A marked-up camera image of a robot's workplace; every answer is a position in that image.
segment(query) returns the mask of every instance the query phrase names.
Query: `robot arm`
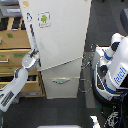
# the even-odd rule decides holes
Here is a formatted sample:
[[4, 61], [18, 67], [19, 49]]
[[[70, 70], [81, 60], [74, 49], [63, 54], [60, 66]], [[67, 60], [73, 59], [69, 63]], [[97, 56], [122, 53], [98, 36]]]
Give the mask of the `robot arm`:
[[28, 71], [19, 68], [15, 71], [14, 79], [0, 90], [0, 109], [6, 112], [13, 99], [20, 92], [28, 79]]
[[16, 69], [13, 80], [0, 90], [0, 110], [6, 112], [13, 99], [20, 92], [32, 71], [39, 62], [39, 53], [28, 52], [22, 59], [22, 68]]

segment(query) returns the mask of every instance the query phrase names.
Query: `white refrigerator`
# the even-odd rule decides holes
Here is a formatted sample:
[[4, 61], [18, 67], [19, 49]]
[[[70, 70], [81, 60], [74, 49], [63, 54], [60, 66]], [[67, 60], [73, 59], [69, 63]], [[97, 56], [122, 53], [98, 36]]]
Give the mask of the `white refrigerator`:
[[91, 0], [19, 0], [31, 48], [39, 49], [48, 99], [76, 98]]

